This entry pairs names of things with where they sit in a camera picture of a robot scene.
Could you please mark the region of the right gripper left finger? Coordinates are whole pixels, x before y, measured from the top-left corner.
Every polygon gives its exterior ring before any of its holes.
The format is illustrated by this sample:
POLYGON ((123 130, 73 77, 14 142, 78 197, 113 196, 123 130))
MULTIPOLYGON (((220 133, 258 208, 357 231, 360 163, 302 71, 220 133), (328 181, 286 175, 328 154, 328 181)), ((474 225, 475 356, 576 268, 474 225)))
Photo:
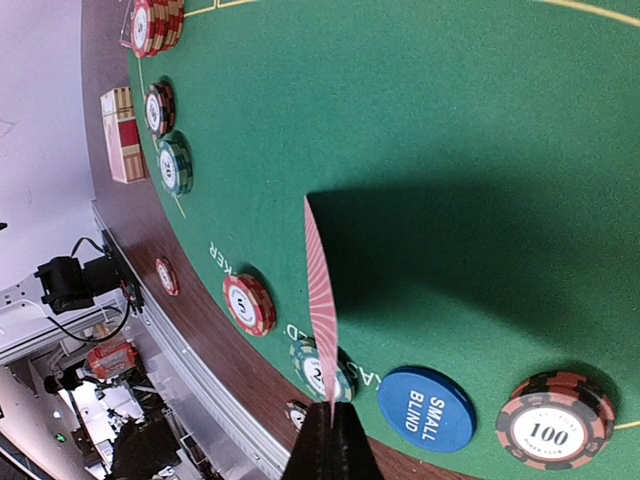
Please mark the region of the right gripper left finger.
POLYGON ((330 405, 328 403, 311 404, 282 479, 332 479, 331 435, 330 405))

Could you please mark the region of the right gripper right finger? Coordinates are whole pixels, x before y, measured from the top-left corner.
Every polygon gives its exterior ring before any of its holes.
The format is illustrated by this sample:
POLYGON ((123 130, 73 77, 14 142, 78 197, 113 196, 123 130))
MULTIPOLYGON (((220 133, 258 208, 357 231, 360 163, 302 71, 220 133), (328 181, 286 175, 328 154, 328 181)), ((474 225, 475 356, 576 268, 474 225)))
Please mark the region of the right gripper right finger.
POLYGON ((336 403, 332 426, 332 478, 383 480, 357 412, 351 403, 336 403))

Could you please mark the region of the blue small blind button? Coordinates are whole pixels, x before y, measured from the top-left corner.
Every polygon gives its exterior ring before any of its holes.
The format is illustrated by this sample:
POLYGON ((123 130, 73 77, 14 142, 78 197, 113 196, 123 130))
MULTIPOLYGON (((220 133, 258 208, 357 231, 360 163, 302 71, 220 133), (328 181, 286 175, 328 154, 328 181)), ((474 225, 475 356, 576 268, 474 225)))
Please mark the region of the blue small blind button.
POLYGON ((477 419, 464 390, 446 375, 426 367, 404 366, 382 379, 379 409, 404 440, 433 453, 455 453, 473 439, 477 419))

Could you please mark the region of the green chip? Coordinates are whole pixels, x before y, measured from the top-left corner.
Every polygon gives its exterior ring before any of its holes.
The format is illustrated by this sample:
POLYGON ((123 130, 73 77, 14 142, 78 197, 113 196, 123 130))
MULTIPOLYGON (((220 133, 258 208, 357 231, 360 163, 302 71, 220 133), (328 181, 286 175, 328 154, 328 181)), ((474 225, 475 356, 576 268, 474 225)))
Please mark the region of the green chip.
MULTIPOLYGON (((293 342, 289 355, 294 370, 311 397, 315 400, 325 399, 323 370, 314 339, 302 338, 293 342)), ((337 360, 334 395, 336 402, 351 402, 356 396, 356 382, 348 374, 346 365, 337 360)))
POLYGON ((174 197, 191 192, 194 173, 186 137, 181 132, 173 132, 157 143, 157 166, 165 191, 174 197))

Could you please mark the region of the red chips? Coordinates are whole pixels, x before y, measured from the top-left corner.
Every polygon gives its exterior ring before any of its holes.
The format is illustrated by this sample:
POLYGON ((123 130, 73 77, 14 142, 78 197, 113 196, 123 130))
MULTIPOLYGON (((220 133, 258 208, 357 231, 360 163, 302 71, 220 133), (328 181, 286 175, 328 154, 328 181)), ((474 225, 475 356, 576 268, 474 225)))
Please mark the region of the red chips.
POLYGON ((229 275, 223 296, 232 319, 254 337, 267 336, 276 326, 277 315, 267 289, 252 275, 229 275))
POLYGON ((182 0, 136 0, 130 43, 137 58, 154 57, 177 46, 184 26, 182 0))

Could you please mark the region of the red playing card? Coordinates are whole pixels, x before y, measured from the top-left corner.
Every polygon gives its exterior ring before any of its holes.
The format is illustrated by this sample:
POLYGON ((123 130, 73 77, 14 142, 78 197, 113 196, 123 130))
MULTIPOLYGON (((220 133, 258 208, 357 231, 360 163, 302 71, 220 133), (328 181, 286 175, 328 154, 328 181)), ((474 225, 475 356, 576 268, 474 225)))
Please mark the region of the red playing card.
POLYGON ((330 425, 335 418, 338 327, 331 279, 319 229, 307 196, 304 221, 309 313, 322 368, 325 401, 330 408, 330 425))

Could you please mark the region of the orange poker chip stack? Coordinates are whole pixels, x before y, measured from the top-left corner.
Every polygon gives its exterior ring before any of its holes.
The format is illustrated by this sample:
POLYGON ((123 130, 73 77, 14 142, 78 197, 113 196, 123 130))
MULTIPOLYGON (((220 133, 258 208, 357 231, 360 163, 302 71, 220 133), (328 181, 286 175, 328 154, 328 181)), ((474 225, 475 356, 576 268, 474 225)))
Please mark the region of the orange poker chip stack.
POLYGON ((177 296, 179 294, 179 282, 169 260, 165 257, 157 257, 155 266, 156 273, 165 292, 170 296, 177 296))

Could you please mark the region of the black red triangular dealer button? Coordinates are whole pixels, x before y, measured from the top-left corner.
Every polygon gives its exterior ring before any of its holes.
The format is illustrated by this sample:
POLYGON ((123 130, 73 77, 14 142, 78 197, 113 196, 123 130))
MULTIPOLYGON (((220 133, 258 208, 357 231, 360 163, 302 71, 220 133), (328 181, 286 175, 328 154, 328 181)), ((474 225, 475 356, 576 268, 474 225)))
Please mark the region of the black red triangular dealer button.
POLYGON ((125 48, 132 49, 131 32, 135 9, 135 0, 127 0, 122 26, 120 29, 119 44, 125 48))

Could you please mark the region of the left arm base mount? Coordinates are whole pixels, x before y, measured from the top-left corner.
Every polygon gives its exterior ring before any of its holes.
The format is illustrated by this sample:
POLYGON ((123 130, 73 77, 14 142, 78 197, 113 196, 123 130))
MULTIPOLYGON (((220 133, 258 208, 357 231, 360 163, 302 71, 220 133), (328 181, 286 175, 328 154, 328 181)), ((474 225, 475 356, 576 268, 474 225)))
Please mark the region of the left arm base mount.
POLYGON ((82 263, 77 257, 78 241, 71 256, 58 256, 37 267, 35 278, 43 288, 41 300, 55 315, 95 305, 94 299, 120 290, 135 311, 144 306, 140 283, 124 257, 107 239, 98 250, 100 256, 82 263))

